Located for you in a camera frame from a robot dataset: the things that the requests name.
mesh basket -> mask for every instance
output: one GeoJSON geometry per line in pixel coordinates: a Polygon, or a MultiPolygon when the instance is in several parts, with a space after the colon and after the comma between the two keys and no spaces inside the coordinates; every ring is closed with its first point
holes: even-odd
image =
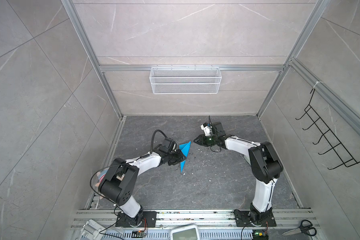
{"type": "Polygon", "coordinates": [[[154,94],[217,93],[218,67],[154,67],[149,75],[154,94]]]}

digital display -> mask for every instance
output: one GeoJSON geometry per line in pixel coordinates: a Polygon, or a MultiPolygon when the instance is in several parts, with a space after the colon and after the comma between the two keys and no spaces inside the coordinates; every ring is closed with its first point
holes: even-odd
{"type": "Polygon", "coordinates": [[[175,232],[172,234],[173,240],[197,240],[197,233],[195,228],[175,232]]]}

marble floor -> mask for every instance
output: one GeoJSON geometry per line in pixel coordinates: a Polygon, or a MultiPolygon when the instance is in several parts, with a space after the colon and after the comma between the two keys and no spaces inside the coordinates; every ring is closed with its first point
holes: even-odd
{"type": "MultiPolygon", "coordinates": [[[[227,134],[243,139],[267,141],[264,129],[256,116],[211,116],[220,121],[227,134]]],[[[115,157],[131,159],[146,154],[152,133],[162,130],[179,144],[192,141],[184,170],[180,166],[162,165],[150,169],[137,179],[134,197],[145,209],[248,209],[255,192],[255,177],[249,164],[237,152],[209,148],[193,143],[202,134],[200,125],[208,116],[128,116],[125,121],[115,157]]],[[[156,134],[155,144],[163,137],[156,134]]],[[[285,175],[278,179],[272,199],[274,209],[296,209],[298,205],[285,175]]],[[[113,209],[106,199],[99,209],[113,209]]],[[[307,239],[298,234],[284,237],[286,230],[270,230],[270,239],[307,239]]]]}

blue paper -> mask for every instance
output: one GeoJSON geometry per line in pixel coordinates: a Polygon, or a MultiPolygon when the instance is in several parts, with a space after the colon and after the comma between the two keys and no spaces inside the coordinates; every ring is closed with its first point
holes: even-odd
{"type": "MultiPolygon", "coordinates": [[[[191,141],[189,141],[188,143],[180,144],[179,149],[187,157],[190,147],[191,147],[191,141]]],[[[180,163],[180,171],[181,172],[183,172],[184,165],[185,165],[185,160],[180,163]]]]}

robotic arm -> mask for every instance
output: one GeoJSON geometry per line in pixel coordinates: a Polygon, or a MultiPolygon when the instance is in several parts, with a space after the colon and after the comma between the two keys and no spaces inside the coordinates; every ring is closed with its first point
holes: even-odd
{"type": "Polygon", "coordinates": [[[120,207],[131,226],[139,226],[143,217],[143,207],[132,195],[137,176],[165,163],[169,166],[176,165],[186,158],[174,140],[168,138],[162,131],[156,130],[152,136],[150,152],[134,159],[116,158],[112,162],[100,182],[99,192],[120,207]],[[165,139],[162,144],[153,148],[156,132],[161,132],[165,139]]]}
{"type": "Polygon", "coordinates": [[[261,225],[272,212],[272,194],[283,165],[269,142],[250,142],[233,135],[226,134],[221,122],[204,123],[200,126],[204,134],[194,142],[201,146],[217,145],[244,155],[256,177],[256,191],[250,206],[250,219],[254,225],[261,225]]]}

